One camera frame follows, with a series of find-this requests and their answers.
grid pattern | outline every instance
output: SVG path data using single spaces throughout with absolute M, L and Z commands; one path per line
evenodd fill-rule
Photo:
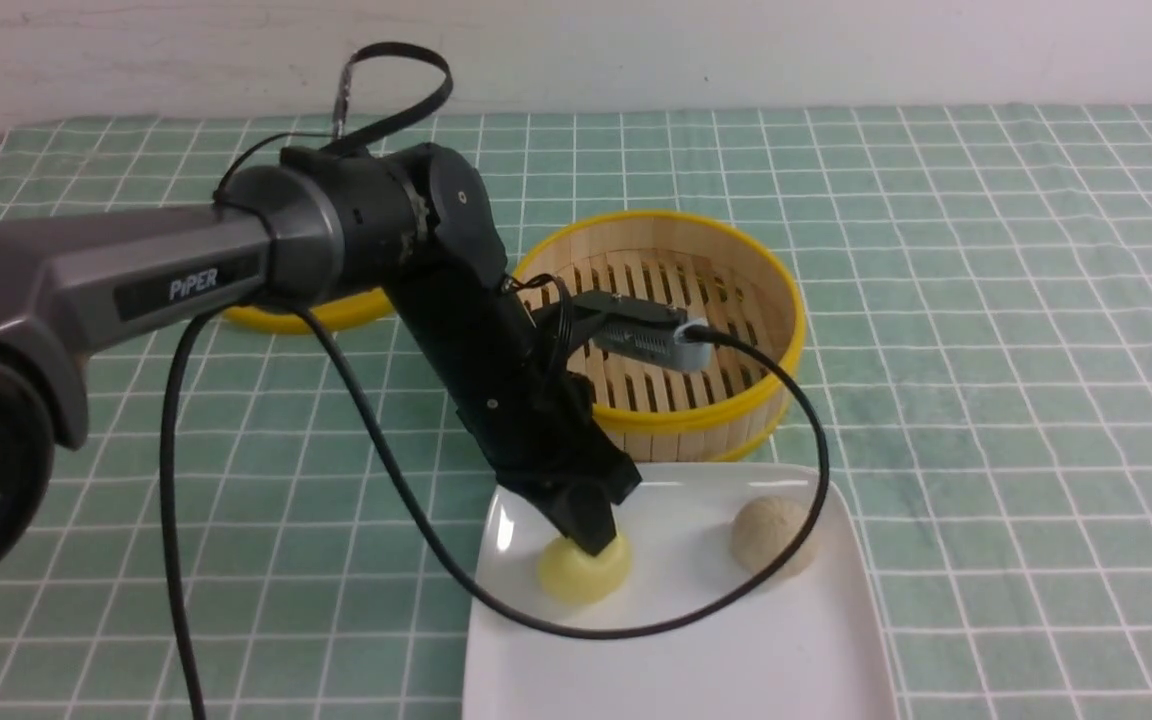
M 0 218 L 206 200 L 265 135 L 325 118 L 14 129 Z M 812 333 L 902 717 L 1152 719 L 1152 105 L 439 118 L 511 255 L 573 219 L 681 209 L 772 247 Z M 273 152 L 257 160 L 273 160 Z M 179 328 L 90 365 L 0 566 L 0 717 L 183 717 L 156 424 Z M 492 480 L 410 336 L 340 336 L 465 562 Z M 426 556 L 306 338 L 215 324 L 179 444 L 189 607 L 219 717 L 460 714 L 467 598 Z M 812 464 L 801 417 L 755 460 Z

white wall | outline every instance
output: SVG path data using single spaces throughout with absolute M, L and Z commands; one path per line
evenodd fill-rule
M 448 111 L 1152 101 L 1152 0 L 0 0 L 0 126 L 326 111 L 376 40 L 441 50 Z

bamboo steamer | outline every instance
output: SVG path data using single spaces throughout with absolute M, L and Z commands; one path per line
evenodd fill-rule
M 571 293 L 621 295 L 685 306 L 712 327 L 758 347 L 791 376 L 806 340 L 799 287 L 744 232 L 675 211 L 626 211 L 553 234 L 518 264 L 517 278 L 551 273 Z M 558 300 L 522 293 L 529 310 Z M 719 347 L 704 372 L 684 376 L 586 344 L 568 369 L 594 385 L 594 419 L 639 462 L 740 460 L 767 439 L 790 404 L 753 359 Z

square plate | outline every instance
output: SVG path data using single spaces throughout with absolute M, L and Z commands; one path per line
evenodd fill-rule
M 736 511 L 759 495 L 812 501 L 814 470 L 787 465 L 645 464 L 617 509 L 634 552 L 612 597 L 567 609 L 540 591 L 536 560 L 554 530 L 526 501 L 498 491 L 477 579 L 518 611 L 579 628 L 657 623 L 732 591 L 749 575 L 727 552 Z M 813 531 L 817 558 L 675 632 L 575 641 L 516 626 L 475 601 L 468 632 L 465 720 L 670 720 L 827 717 L 895 720 L 887 647 L 861 546 L 835 488 Z

round bun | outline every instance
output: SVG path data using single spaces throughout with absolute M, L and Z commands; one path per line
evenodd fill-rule
M 617 535 L 598 556 L 586 555 L 570 539 L 558 537 L 545 546 L 536 564 L 540 589 L 564 605 L 593 605 L 612 594 L 630 574 L 632 553 Z
M 750 574 L 761 571 L 788 547 L 806 518 L 805 507 L 785 497 L 757 497 L 745 502 L 732 521 L 733 559 Z M 772 579 L 788 579 L 805 570 L 814 560 L 817 544 L 813 530 Z

